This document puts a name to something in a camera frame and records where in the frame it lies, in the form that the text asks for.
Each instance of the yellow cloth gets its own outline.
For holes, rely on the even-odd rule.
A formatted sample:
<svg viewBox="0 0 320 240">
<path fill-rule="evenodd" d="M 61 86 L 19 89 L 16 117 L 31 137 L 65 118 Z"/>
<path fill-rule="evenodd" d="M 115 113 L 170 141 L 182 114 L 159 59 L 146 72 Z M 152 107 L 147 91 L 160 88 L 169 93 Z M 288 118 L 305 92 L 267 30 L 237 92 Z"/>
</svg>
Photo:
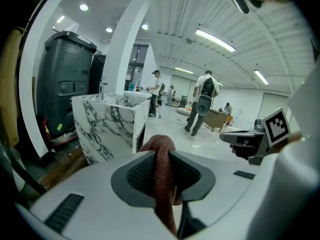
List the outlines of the yellow cloth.
<svg viewBox="0 0 320 240">
<path fill-rule="evenodd" d="M 0 134 L 10 148 L 19 142 L 15 78 L 23 32 L 24 29 L 12 29 L 0 54 Z"/>
</svg>

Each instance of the black backpack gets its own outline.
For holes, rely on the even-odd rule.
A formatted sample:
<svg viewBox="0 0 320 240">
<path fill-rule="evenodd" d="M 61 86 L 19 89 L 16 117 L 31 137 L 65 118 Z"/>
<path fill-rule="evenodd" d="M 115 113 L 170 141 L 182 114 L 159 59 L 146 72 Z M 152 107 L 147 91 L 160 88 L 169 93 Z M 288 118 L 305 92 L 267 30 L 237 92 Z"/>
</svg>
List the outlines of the black backpack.
<svg viewBox="0 0 320 240">
<path fill-rule="evenodd" d="M 204 81 L 202 85 L 201 95 L 212 97 L 214 90 L 215 90 L 214 82 L 212 81 L 212 78 L 209 77 Z"/>
</svg>

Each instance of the white floor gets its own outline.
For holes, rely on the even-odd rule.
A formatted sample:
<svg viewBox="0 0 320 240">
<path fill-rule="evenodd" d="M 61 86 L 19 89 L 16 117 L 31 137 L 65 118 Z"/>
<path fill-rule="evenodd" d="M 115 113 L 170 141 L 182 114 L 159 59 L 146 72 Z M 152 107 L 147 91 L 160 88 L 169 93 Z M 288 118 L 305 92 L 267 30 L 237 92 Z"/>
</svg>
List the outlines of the white floor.
<svg viewBox="0 0 320 240">
<path fill-rule="evenodd" d="M 144 143 L 153 135 L 167 135 L 173 140 L 175 148 L 178 151 L 185 151 L 194 155 L 232 163 L 248 163 L 246 160 L 232 154 L 229 144 L 221 141 L 219 133 L 211 132 L 211 130 L 205 127 L 204 123 L 198 134 L 192 137 L 192 128 L 190 132 L 186 132 L 184 129 L 188 116 L 179 114 L 176 110 L 176 107 L 163 105 L 161 107 L 161 118 L 158 118 L 160 108 L 157 107 L 156 117 L 148 118 Z M 177 119 L 180 119 L 184 124 L 177 123 Z"/>
</svg>

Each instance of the white pillar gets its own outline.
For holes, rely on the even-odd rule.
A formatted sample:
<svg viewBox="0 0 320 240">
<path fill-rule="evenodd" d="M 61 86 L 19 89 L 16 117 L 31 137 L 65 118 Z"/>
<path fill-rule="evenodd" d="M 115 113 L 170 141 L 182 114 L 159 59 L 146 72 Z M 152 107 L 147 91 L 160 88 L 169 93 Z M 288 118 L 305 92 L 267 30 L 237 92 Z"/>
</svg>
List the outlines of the white pillar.
<svg viewBox="0 0 320 240">
<path fill-rule="evenodd" d="M 154 55 L 154 50 L 152 45 L 149 44 L 148 50 L 146 52 L 142 75 L 141 75 L 141 86 L 146 89 L 149 86 L 153 86 L 155 82 L 155 75 L 152 74 L 155 70 L 158 70 L 157 62 Z"/>
<path fill-rule="evenodd" d="M 132 0 L 116 26 L 102 73 L 108 83 L 105 93 L 124 94 L 131 51 L 149 5 L 149 0 Z"/>
<path fill-rule="evenodd" d="M 48 149 L 42 139 L 34 111 L 32 97 L 32 76 L 35 63 L 38 63 L 38 61 L 36 61 L 37 47 L 38 45 L 43 45 L 43 43 L 40 43 L 41 37 L 45 32 L 45 28 L 50 20 L 50 17 L 60 2 L 61 0 L 48 0 L 42 7 L 31 28 L 27 30 L 28 36 L 24 44 L 20 63 L 19 100 L 21 113 L 30 140 L 39 157 L 42 157 L 44 154 L 46 154 Z"/>
</svg>

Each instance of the white ceiling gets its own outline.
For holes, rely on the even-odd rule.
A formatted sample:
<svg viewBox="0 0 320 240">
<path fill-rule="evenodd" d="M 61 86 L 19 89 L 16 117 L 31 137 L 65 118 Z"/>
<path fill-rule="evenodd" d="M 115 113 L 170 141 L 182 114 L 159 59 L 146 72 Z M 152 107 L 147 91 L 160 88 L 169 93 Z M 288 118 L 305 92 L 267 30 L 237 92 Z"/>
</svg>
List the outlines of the white ceiling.
<svg viewBox="0 0 320 240">
<path fill-rule="evenodd" d="M 106 27 L 115 28 L 131 0 L 63 0 L 60 7 L 75 22 L 98 26 L 101 39 L 112 38 Z M 155 38 L 158 65 L 194 72 L 205 70 L 226 87 L 260 88 L 294 92 L 314 66 L 310 28 L 293 3 L 250 6 L 242 14 L 230 0 L 151 0 L 154 33 L 139 30 L 137 38 Z M 81 11 L 87 4 L 88 11 Z M 235 52 L 196 36 L 197 28 L 232 44 Z M 254 74 L 260 70 L 269 85 Z"/>
<path fill-rule="evenodd" d="M 63 31 L 63 30 L 66 30 L 66 29 L 69 29 L 71 27 L 74 27 L 76 26 L 78 23 L 73 21 L 71 18 L 65 16 L 63 18 L 62 21 L 60 21 L 59 23 L 55 23 L 54 24 L 54 30 L 56 31 Z"/>
</svg>

